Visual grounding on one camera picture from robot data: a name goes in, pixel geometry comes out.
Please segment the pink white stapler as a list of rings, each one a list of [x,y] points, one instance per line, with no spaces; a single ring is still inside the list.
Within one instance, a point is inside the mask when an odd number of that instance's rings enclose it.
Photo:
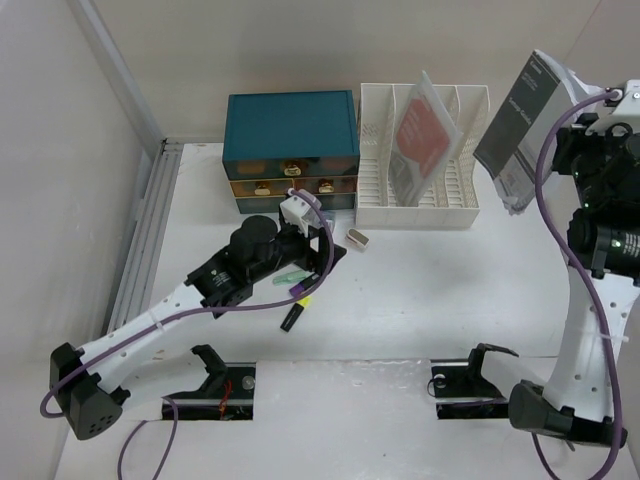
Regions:
[[[348,229],[345,238],[350,244],[361,251],[364,251],[369,244],[369,238],[356,229]]]

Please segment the grey setup guide manual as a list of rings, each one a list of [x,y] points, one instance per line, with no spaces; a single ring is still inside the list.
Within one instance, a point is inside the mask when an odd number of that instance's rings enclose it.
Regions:
[[[601,91],[543,51],[531,53],[474,151],[510,214],[534,200],[536,164],[553,124]]]

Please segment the red booklet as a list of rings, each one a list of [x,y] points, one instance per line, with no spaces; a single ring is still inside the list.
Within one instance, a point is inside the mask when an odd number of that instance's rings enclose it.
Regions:
[[[394,124],[388,177],[398,206],[419,205],[461,137],[452,114],[423,73]]]

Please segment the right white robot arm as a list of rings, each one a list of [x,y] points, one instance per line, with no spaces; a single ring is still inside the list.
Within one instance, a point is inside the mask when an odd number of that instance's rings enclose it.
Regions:
[[[605,350],[619,353],[639,296],[639,133],[630,121],[586,113],[556,140],[552,169],[572,177],[580,201],[566,232],[575,257],[568,315],[549,380],[513,387],[509,421],[530,433],[611,446],[616,414]]]

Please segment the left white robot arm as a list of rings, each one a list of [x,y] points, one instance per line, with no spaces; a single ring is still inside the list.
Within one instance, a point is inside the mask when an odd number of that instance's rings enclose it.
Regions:
[[[227,312],[250,311],[255,284],[290,265],[309,272],[315,289],[345,254],[322,221],[250,216],[156,305],[97,340],[55,348],[43,401],[55,401],[75,437],[89,440],[149,400],[213,396],[228,368],[203,340],[207,326]]]

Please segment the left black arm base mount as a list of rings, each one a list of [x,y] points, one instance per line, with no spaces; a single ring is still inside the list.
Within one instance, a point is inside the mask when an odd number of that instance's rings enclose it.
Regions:
[[[205,379],[195,389],[169,396],[184,421],[250,421],[254,414],[257,365],[226,363],[210,345],[191,349],[204,362]]]

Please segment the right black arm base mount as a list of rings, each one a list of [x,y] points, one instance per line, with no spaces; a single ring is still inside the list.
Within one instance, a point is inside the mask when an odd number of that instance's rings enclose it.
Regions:
[[[479,343],[465,358],[432,359],[427,393],[436,400],[439,420],[503,420],[508,400],[522,379],[514,350]]]

